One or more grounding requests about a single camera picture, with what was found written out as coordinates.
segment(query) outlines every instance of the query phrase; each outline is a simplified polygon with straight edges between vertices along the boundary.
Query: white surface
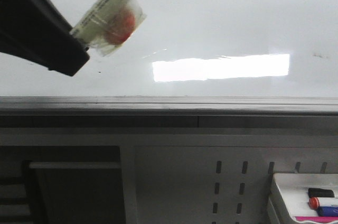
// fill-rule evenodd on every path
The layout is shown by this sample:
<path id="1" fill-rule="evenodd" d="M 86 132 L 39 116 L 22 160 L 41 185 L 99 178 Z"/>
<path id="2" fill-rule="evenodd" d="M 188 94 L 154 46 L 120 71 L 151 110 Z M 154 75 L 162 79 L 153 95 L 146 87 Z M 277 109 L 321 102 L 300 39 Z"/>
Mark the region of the white surface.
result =
<path id="1" fill-rule="evenodd" d="M 51 1 L 75 25 L 96 0 Z M 73 78 L 1 54 L 0 96 L 338 97 L 338 0 L 138 1 L 148 18 L 132 38 L 91 50 Z M 154 80 L 157 61 L 264 54 L 289 54 L 288 75 Z"/>
<path id="2" fill-rule="evenodd" d="M 337 174 L 274 174 L 274 183 L 277 185 L 278 192 L 272 189 L 273 198 L 277 205 L 281 202 L 286 208 L 290 219 L 294 216 L 318 216 L 315 210 L 308 205 L 308 188 L 322 188 L 329 190 L 338 189 Z"/>

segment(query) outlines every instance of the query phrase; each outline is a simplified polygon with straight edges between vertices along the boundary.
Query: plastic bag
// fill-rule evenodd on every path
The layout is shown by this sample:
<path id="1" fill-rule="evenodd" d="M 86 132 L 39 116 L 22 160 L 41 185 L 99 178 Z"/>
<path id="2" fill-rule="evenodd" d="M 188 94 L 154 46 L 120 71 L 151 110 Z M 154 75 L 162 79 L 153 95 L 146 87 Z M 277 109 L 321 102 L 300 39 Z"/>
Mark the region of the plastic bag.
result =
<path id="1" fill-rule="evenodd" d="M 84 46 L 107 55 L 119 48 L 144 19 L 136 0 L 98 0 L 70 34 Z"/>

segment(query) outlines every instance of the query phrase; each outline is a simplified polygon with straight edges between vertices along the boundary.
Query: marker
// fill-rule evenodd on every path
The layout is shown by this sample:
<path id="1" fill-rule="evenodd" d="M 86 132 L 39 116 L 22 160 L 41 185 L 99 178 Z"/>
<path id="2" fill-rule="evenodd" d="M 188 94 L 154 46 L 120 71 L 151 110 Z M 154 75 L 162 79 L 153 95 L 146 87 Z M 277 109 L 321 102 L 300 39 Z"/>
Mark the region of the marker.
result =
<path id="1" fill-rule="evenodd" d="M 317 212 L 321 217 L 338 217 L 338 207 L 319 207 Z"/>
<path id="2" fill-rule="evenodd" d="M 83 45 L 90 45 L 98 35 L 102 33 L 102 29 L 108 30 L 112 33 L 113 31 L 118 32 L 119 40 L 117 38 L 108 35 L 108 42 L 114 44 L 122 43 L 124 37 L 129 37 L 131 34 L 130 30 L 121 31 L 121 27 L 111 29 L 109 21 L 114 15 L 120 14 L 123 11 L 124 6 L 130 0 L 97 0 L 93 7 L 82 17 L 82 19 L 76 24 L 71 30 L 70 34 L 78 39 Z"/>
<path id="3" fill-rule="evenodd" d="M 320 188 L 308 188 L 309 198 L 334 198 L 334 192 L 332 190 L 325 190 Z"/>
<path id="4" fill-rule="evenodd" d="M 317 210 L 319 207 L 338 207 L 337 198 L 310 198 L 308 204 L 311 209 Z"/>

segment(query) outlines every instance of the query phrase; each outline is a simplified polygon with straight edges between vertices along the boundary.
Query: metal panel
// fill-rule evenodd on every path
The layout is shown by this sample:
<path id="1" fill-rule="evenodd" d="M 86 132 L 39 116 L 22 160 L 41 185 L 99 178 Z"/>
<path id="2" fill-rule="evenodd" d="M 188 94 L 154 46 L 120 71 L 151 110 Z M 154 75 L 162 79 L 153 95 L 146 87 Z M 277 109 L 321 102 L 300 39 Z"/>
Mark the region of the metal panel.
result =
<path id="1" fill-rule="evenodd" d="M 337 113 L 337 98 L 276 97 L 1 97 L 1 114 Z"/>
<path id="2" fill-rule="evenodd" d="M 293 173 L 298 167 L 321 173 L 325 162 L 327 171 L 336 173 L 337 161 L 336 148 L 138 147 L 138 220 L 266 223 L 272 172 Z"/>

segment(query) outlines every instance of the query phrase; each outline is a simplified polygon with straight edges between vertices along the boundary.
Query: pegboard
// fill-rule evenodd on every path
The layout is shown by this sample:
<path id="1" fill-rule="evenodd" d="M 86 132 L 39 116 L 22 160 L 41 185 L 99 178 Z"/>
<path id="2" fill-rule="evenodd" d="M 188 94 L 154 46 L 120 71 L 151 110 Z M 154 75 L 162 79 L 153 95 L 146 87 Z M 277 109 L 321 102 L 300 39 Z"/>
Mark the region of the pegboard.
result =
<path id="1" fill-rule="evenodd" d="M 336 148 L 137 147 L 138 223 L 268 223 L 272 174 L 337 173 Z"/>

